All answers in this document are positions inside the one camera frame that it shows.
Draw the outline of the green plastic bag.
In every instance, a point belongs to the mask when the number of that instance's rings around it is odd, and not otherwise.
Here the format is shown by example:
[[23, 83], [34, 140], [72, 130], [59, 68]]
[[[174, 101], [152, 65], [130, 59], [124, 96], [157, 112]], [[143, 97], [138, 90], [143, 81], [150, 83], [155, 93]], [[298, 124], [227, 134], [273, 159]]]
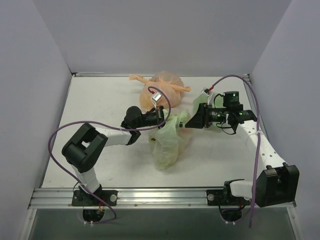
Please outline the green plastic bag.
[[173, 166], [185, 150], [193, 136], [193, 130], [185, 127], [190, 118], [191, 114], [187, 109], [173, 109], [162, 128], [148, 133], [148, 142], [157, 169], [166, 170]]

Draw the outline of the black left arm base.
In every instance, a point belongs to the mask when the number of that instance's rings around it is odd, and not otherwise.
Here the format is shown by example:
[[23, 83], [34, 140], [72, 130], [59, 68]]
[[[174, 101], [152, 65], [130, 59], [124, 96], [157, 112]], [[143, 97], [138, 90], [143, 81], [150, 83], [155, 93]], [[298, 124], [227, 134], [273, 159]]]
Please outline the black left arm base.
[[81, 207], [80, 219], [84, 224], [99, 225], [110, 223], [117, 219], [114, 207], [117, 205], [118, 191], [105, 190], [100, 185], [92, 194], [80, 186], [72, 189], [72, 207]]

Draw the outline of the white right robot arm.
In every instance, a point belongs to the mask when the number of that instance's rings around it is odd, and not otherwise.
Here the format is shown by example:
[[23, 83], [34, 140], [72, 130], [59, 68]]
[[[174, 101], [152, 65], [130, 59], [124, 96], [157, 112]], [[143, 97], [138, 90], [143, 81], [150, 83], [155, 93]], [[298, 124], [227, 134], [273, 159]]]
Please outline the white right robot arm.
[[222, 200], [232, 205], [239, 199], [253, 200], [258, 207], [290, 203], [295, 200], [300, 172], [295, 165], [289, 165], [276, 152], [260, 130], [258, 118], [252, 110], [245, 110], [240, 103], [238, 91], [224, 92], [222, 107], [216, 107], [215, 98], [208, 89], [207, 102], [200, 103], [194, 116], [185, 124], [186, 128], [203, 129], [212, 124], [222, 128], [224, 124], [238, 135], [255, 155], [255, 162], [264, 169], [253, 181], [235, 179], [225, 181]]

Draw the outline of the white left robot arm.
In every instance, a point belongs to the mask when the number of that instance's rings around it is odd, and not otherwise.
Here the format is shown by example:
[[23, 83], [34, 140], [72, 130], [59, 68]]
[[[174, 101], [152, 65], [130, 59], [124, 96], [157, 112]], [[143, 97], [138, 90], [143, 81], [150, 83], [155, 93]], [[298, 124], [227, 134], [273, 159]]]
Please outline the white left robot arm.
[[142, 113], [139, 107], [131, 106], [121, 123], [123, 130], [94, 127], [84, 123], [62, 148], [62, 155], [72, 166], [84, 191], [83, 200], [90, 206], [101, 201], [99, 183], [94, 166], [103, 149], [109, 146], [134, 144], [141, 136], [138, 128], [154, 127], [165, 120], [164, 107], [152, 108]]

